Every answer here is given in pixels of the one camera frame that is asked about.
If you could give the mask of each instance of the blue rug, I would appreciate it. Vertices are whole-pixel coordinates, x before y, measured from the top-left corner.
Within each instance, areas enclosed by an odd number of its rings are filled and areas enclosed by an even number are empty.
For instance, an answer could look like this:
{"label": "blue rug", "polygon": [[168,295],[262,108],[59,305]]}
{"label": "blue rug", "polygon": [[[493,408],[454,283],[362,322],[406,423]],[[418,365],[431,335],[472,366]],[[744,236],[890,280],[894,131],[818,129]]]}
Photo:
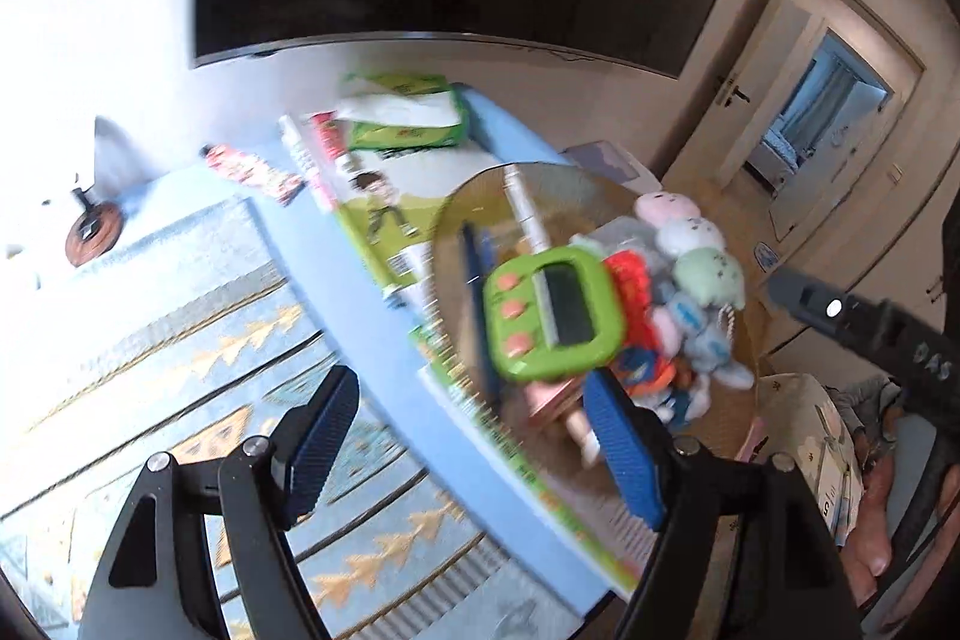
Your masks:
{"label": "blue rug", "polygon": [[[107,254],[44,304],[26,329],[38,343],[22,346],[21,371],[34,381],[16,396],[20,434],[0,466],[0,566],[59,640],[76,637],[145,459],[168,450],[203,461],[269,434],[336,356],[243,200]],[[42,351],[67,325],[56,350]],[[337,638],[560,640],[580,624],[366,402],[316,509],[287,536]],[[208,518],[208,543],[230,634],[251,640],[220,518]]]}

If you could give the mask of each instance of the bolt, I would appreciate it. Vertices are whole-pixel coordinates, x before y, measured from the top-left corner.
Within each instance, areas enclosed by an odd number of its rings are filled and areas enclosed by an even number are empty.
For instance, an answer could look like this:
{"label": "bolt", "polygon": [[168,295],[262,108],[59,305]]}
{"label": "bolt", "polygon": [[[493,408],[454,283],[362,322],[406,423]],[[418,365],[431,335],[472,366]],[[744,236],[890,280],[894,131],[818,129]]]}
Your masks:
{"label": "bolt", "polygon": [[256,437],[250,437],[250,439],[244,441],[243,452],[247,456],[259,456],[261,453],[267,452],[269,445],[270,440],[258,434]]}
{"label": "bolt", "polygon": [[695,456],[700,453],[700,441],[696,437],[690,437],[689,434],[681,434],[680,437],[674,437],[673,447],[680,456]]}
{"label": "bolt", "polygon": [[169,453],[154,453],[147,459],[147,469],[151,472],[162,472],[168,466],[170,466]]}
{"label": "bolt", "polygon": [[793,461],[793,456],[789,453],[774,453],[770,456],[770,461],[779,472],[792,472],[797,463]]}

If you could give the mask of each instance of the orange button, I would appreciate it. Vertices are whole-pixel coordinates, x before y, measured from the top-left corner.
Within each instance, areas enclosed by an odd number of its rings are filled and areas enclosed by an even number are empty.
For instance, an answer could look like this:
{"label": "orange button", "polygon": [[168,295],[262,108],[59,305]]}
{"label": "orange button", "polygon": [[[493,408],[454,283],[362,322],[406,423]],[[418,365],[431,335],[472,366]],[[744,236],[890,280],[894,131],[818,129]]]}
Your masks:
{"label": "orange button", "polygon": [[526,304],[520,299],[509,299],[500,305],[500,315],[508,320],[520,316],[527,309]]}
{"label": "orange button", "polygon": [[496,287],[498,287],[499,290],[510,290],[517,287],[517,283],[519,282],[520,277],[517,277],[512,272],[507,272],[506,274],[501,274],[501,276],[496,279]]}
{"label": "orange button", "polygon": [[507,337],[504,350],[511,359],[518,359],[534,349],[534,338],[530,332],[517,332]]}

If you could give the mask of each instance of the dark blue pen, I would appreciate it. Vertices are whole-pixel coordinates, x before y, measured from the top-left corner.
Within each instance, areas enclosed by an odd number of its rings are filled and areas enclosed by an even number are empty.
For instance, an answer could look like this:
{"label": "dark blue pen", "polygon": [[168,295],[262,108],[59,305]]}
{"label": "dark blue pen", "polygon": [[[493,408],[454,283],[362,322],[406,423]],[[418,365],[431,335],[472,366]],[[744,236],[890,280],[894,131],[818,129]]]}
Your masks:
{"label": "dark blue pen", "polygon": [[487,308],[483,301],[483,283],[487,279],[485,263],[480,258],[476,236],[472,223],[460,226],[460,250],[464,259],[464,273],[467,275],[467,287],[473,304],[473,320],[477,334],[477,356],[480,360],[480,373],[483,375],[484,391],[487,401],[495,415],[500,415],[500,397],[503,381],[500,379],[493,360],[490,357],[490,343],[487,334]]}

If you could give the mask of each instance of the blue table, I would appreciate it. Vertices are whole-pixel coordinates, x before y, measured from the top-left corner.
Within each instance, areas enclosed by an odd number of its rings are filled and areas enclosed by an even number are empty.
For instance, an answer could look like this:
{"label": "blue table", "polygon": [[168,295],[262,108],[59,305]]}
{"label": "blue table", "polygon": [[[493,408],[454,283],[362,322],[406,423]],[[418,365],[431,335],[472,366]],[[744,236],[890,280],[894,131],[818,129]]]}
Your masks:
{"label": "blue table", "polygon": [[[472,135],[498,159],[568,163],[515,116],[472,89],[462,90],[474,114]],[[262,143],[253,151],[277,167],[294,169],[279,140]],[[125,196],[130,217],[122,244],[232,194],[253,196],[275,258],[299,287],[330,341],[357,372],[366,396],[433,477],[570,608],[580,615],[593,608],[611,588],[606,576],[577,550],[570,535],[519,480],[474,447],[449,408],[424,386],[418,377],[424,358],[409,336],[416,325],[413,314],[387,307],[337,218],[323,214],[309,194],[296,196],[283,208],[222,180],[203,165],[189,167]]]}

